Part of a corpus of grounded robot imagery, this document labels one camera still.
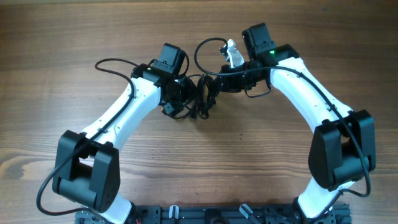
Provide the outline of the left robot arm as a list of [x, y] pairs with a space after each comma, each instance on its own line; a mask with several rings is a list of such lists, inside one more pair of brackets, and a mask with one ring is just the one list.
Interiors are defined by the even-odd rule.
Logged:
[[58, 141], [52, 190], [106, 223], [139, 223], [135, 205], [119, 193], [119, 153], [144, 117], [161, 106], [175, 118], [193, 100], [193, 83], [180, 72], [188, 55], [164, 44], [159, 59], [137, 65], [111, 107], [80, 133]]

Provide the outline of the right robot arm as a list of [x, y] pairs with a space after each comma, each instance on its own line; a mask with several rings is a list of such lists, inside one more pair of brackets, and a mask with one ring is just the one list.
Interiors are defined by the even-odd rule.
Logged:
[[245, 61], [229, 39], [220, 49], [227, 61], [217, 79], [222, 91], [248, 90], [260, 81], [283, 93], [303, 116], [313, 137], [308, 155], [312, 178], [293, 203], [295, 223], [326, 218], [344, 193], [367, 197], [376, 167], [374, 119], [337, 100], [307, 69], [289, 44], [277, 46], [264, 23], [242, 32]]

